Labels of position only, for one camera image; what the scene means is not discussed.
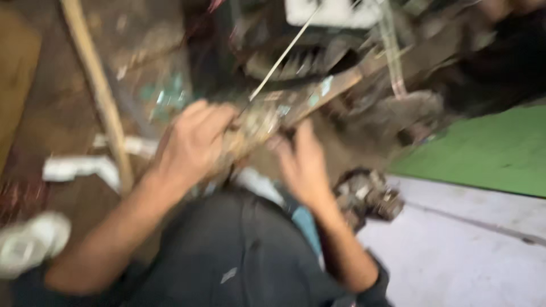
dark cloth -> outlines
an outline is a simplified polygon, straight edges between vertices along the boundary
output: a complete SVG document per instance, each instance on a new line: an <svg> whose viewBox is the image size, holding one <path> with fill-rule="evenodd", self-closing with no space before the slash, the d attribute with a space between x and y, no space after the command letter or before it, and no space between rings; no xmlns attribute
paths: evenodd
<svg viewBox="0 0 546 307"><path fill-rule="evenodd" d="M321 270L277 205L246 191L227 191L188 204L163 232L153 263L144 271L129 267L101 295L48 291L43 268L14 281L12 292L14 307L389 306L388 274L380 268L372 288L348 293Z"/></svg>

finger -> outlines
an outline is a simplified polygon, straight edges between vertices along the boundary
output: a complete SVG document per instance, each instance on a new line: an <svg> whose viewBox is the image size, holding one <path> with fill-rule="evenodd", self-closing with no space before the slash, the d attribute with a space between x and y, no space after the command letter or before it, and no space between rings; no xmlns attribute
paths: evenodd
<svg viewBox="0 0 546 307"><path fill-rule="evenodd" d="M223 134L229 123L235 118L237 111L229 105L221 105L208 114L199 124L199 137L204 142L212 143Z"/></svg>
<svg viewBox="0 0 546 307"><path fill-rule="evenodd" d="M289 185L298 183L298 164L294 158L294 152L292 146L287 139L279 141L275 147L275 154L277 155L279 164L284 175L284 179Z"/></svg>
<svg viewBox="0 0 546 307"><path fill-rule="evenodd" d="M306 119L298 126L294 136L295 148L298 156L302 159L309 155L316 155L322 151L320 142L313 130L311 119Z"/></svg>
<svg viewBox="0 0 546 307"><path fill-rule="evenodd" d="M294 140L296 144L314 140L316 137L313 131L313 122L311 119L304 119L296 128Z"/></svg>

machine part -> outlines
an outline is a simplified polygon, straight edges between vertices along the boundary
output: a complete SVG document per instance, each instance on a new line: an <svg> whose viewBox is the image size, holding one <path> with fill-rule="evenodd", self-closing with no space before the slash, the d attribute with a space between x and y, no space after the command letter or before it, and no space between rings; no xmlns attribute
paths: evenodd
<svg viewBox="0 0 546 307"><path fill-rule="evenodd" d="M366 218L392 221L402 212L404 201L387 185L377 170L357 168L344 173L336 186L338 206L355 232L366 225Z"/></svg>
<svg viewBox="0 0 546 307"><path fill-rule="evenodd" d="M285 0L284 6L293 26L303 25L317 8L311 25L318 27L370 29L381 19L375 0Z"/></svg>
<svg viewBox="0 0 546 307"><path fill-rule="evenodd" d="M301 37L302 34L304 34L305 30L307 30L307 27L309 26L309 24L311 23L311 20L313 19L313 17L318 13L319 9L321 8L321 5L319 5L317 7L317 9L315 10L315 12L311 15L311 17L309 17L309 20L307 20L307 22L304 24L304 26L301 28L300 32L298 32L298 34L296 35L296 37L290 42L290 44L288 45L288 47L285 49L285 51L282 53L282 55L278 58L277 62L273 65L273 67L271 68L271 70L268 72L268 74L265 76L264 80L262 81L262 83L254 90L254 92L252 92L252 94L250 95L250 97L248 98L248 100L250 100L251 102L254 100L254 98L256 98L256 96L260 93L260 91L264 88L264 85L268 82L269 78L271 77L271 75L273 75L273 73L275 72L275 70L277 69L277 67L281 64L282 60L286 57L286 55L290 52L290 50L292 49L292 47L295 45L295 43L298 41L298 39Z"/></svg>
<svg viewBox="0 0 546 307"><path fill-rule="evenodd" d="M285 39L271 44L269 48L257 50L245 63L247 75L263 80L269 72L272 59L285 46ZM318 37L311 35L302 39L288 57L271 74L271 81L298 80L308 77L323 78L329 74L342 72L358 64L360 39L350 36Z"/></svg>
<svg viewBox="0 0 546 307"><path fill-rule="evenodd" d="M293 127L361 79L360 70L352 68L309 84L299 91L284 90L258 96L239 117L242 123L240 128L227 131L224 135L222 155L210 175L228 169L280 128Z"/></svg>
<svg viewBox="0 0 546 307"><path fill-rule="evenodd" d="M110 139L110 149L120 170L121 194L127 195L133 188L134 176L129 156L123 146L123 127L112 90L87 28L80 0L61 0L61 4L74 44L92 87L97 109Z"/></svg>
<svg viewBox="0 0 546 307"><path fill-rule="evenodd" d="M398 46L396 37L393 12L389 1L390 0L383 0L383 2L379 4L383 12L383 18L379 21L379 31L385 47L387 66L389 67L390 81L393 87L394 96L396 96L397 99L402 99L407 95L407 90L402 73L400 47Z"/></svg>

